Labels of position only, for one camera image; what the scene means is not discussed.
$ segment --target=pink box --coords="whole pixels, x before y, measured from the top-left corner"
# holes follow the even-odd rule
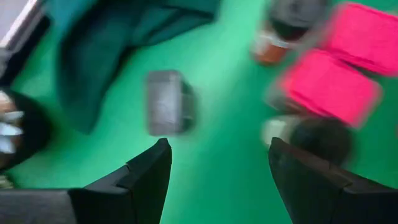
[[[389,77],[398,76],[398,17],[357,4],[340,5],[322,46],[335,57]]]
[[[313,49],[285,74],[281,87],[285,94],[322,115],[332,115],[358,127],[369,113],[381,88],[330,53]]]

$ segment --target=green floor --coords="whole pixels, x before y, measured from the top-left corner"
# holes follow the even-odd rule
[[[395,0],[363,1],[382,10]],[[10,171],[25,188],[82,187],[156,142],[146,132],[144,79],[150,70],[178,69],[198,97],[195,129],[169,138],[173,165],[162,223],[290,223],[260,140],[276,111],[262,102],[265,87],[292,62],[261,67],[249,54],[265,0],[222,2],[216,23],[140,50],[109,89],[89,136],[70,128],[55,96],[50,30],[13,89],[39,100],[56,133],[42,152]],[[382,103],[357,134],[348,168],[398,187],[398,80],[382,80]]]

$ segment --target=pink object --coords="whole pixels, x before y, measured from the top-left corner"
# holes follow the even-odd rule
[[[342,4],[331,20],[324,48],[335,57],[398,76],[398,17],[357,4]]]
[[[282,79],[285,94],[322,115],[358,127],[380,95],[378,83],[323,50],[307,52]]]

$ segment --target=brown bottle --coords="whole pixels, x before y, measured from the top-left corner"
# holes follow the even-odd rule
[[[280,62],[326,7],[327,0],[275,0],[257,35],[255,58],[264,64]]]

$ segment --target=dark green cloth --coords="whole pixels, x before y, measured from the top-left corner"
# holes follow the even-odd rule
[[[56,86],[77,130],[89,133],[120,56],[211,22],[220,0],[53,0],[49,14],[60,44]]]

